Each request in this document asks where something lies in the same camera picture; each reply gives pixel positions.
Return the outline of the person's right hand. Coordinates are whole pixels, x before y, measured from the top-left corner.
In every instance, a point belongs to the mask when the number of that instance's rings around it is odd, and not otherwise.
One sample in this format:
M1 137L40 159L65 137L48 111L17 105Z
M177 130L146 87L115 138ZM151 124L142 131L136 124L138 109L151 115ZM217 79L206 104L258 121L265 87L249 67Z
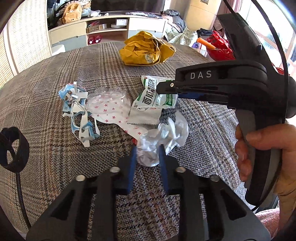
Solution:
M235 136L237 138L235 152L238 156L237 167L241 181L247 181L252 172L248 143L262 151L282 150L282 166L275 191L280 195L288 195L295 191L295 126L285 123L251 132L246 135L247 143L240 127L237 126Z

